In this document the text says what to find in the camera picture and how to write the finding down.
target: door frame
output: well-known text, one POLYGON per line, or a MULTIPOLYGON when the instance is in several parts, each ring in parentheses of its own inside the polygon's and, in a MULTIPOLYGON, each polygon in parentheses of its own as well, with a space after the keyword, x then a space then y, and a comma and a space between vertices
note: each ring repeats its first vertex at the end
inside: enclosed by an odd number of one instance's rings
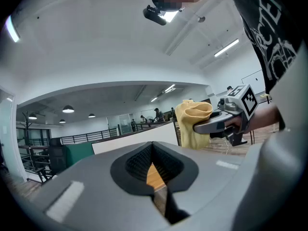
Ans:
POLYGON ((14 157, 16 160, 16 164, 18 167, 18 171, 21 174, 24 182, 27 181, 28 175, 25 171, 23 162, 21 160, 20 154, 19 154, 19 149, 18 149, 18 143, 17 143, 17 134, 16 134, 16 110, 17 110, 17 103, 16 103, 16 95, 14 93, 12 93, 11 91, 7 90, 6 88, 4 88, 3 86, 0 85, 0 89, 4 92, 6 92, 7 94, 13 96, 13 102, 11 105, 11 131, 10 131, 10 135, 11 135, 11 145, 12 145, 12 149, 13 149, 13 153, 14 153, 14 157))

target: yellow cloth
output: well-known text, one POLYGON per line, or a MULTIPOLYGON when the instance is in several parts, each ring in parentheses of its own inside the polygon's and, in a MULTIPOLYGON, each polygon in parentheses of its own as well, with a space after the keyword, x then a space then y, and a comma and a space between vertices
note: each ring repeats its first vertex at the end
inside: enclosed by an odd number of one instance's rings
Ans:
POLYGON ((207 102, 194 102, 193 100, 183 100, 175 108, 181 132, 182 147, 191 149, 201 149, 209 144, 209 134, 199 134, 193 131, 193 125, 208 120, 213 112, 213 107, 207 102))

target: man wearing black t-shirt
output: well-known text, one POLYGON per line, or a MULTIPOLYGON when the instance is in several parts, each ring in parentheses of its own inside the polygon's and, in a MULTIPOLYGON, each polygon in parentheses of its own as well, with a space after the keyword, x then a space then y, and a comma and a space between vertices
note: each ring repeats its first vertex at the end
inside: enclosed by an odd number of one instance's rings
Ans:
MULTIPOLYGON (((180 5, 198 0, 164 0, 180 5)), ((233 0, 244 24, 245 32, 250 39, 260 61, 264 76, 266 93, 296 58, 300 44, 303 42, 298 27, 304 9, 298 0, 233 0)), ((267 109, 256 110, 246 132, 274 124, 280 120, 278 108, 273 105, 267 109)), ((239 126, 240 118, 236 117, 225 123, 226 126, 239 126)))

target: white cable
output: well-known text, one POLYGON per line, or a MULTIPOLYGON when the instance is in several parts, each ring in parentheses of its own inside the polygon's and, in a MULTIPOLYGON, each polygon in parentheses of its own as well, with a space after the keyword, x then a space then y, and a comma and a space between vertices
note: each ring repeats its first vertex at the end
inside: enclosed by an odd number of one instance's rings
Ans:
POLYGON ((227 155, 228 154, 228 150, 229 150, 229 145, 227 144, 227 141, 224 138, 222 138, 222 139, 223 139, 223 141, 225 141, 226 146, 227 146, 227 151, 226 151, 226 155, 227 155))

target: green partition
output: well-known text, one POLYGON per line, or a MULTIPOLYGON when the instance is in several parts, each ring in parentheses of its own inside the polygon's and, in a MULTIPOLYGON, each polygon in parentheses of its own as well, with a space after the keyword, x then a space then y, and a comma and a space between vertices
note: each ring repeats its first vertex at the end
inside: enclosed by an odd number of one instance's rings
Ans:
POLYGON ((65 145, 66 149, 66 167, 71 167, 73 164, 87 156, 94 155, 92 143, 69 144, 65 145))

